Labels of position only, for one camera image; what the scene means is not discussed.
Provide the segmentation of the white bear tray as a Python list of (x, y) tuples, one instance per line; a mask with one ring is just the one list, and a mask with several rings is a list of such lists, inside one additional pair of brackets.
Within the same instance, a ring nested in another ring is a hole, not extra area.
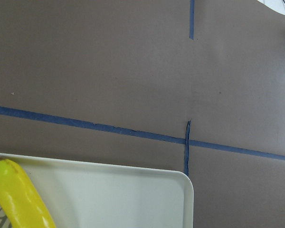
[(4, 154), (28, 174), (59, 228), (191, 228), (180, 171)]

